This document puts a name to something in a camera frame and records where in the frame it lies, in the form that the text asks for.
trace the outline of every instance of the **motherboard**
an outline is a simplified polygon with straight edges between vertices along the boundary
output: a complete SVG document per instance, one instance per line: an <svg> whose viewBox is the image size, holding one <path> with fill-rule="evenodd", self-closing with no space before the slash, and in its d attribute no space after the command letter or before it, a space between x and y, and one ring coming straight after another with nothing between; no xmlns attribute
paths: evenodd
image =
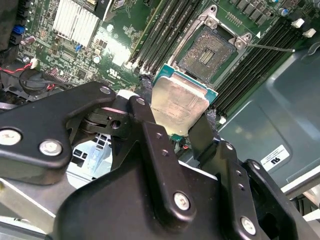
<svg viewBox="0 0 320 240"><path fill-rule="evenodd" d="M115 91L168 65L218 92L210 104L229 115L317 32L319 10L311 0L34 0L23 33L33 40L18 57L61 82Z"/></svg>

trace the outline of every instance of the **red wire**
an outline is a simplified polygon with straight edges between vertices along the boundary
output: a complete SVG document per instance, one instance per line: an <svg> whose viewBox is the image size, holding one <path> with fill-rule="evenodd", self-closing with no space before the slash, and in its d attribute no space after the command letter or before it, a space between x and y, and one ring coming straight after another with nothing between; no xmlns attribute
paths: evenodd
<svg viewBox="0 0 320 240"><path fill-rule="evenodd" d="M3 72L8 73L8 74L14 74L16 72L20 72L20 71L26 70L26 68L30 67L31 65L32 65L32 63L29 63L29 64L25 65L24 67L18 68L18 69L14 70L14 71L11 71L11 70L8 70L8 69L2 69L0 67L0 71L3 71Z"/></svg>

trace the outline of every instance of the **blue connector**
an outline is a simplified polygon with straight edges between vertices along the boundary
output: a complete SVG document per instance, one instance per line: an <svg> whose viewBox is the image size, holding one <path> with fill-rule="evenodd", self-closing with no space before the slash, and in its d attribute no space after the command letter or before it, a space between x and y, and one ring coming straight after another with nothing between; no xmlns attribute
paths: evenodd
<svg viewBox="0 0 320 240"><path fill-rule="evenodd" d="M75 47L75 52L79 52L81 50L82 46L79 44Z"/></svg>
<svg viewBox="0 0 320 240"><path fill-rule="evenodd" d="M24 34L25 33L26 28L24 26L20 26L20 25L15 25L13 27L13 32L15 34Z"/></svg>

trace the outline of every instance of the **gray metal panel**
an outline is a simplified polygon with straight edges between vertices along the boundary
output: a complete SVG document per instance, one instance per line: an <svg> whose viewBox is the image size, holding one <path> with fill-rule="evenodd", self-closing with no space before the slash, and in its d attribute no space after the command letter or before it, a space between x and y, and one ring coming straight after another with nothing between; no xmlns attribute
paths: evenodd
<svg viewBox="0 0 320 240"><path fill-rule="evenodd" d="M219 130L240 160L261 161L283 145L269 173L283 187L320 164L320 53L293 54Z"/></svg>

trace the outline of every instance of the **ul label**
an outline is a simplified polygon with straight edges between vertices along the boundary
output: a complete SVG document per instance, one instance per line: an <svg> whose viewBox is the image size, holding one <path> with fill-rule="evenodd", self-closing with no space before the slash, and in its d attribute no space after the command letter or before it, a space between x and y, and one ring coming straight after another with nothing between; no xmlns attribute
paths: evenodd
<svg viewBox="0 0 320 240"><path fill-rule="evenodd" d="M264 159L262 159L261 164L266 171L269 171L289 156L290 154L286 150L286 148L283 145L280 145L270 154L268 154Z"/></svg>

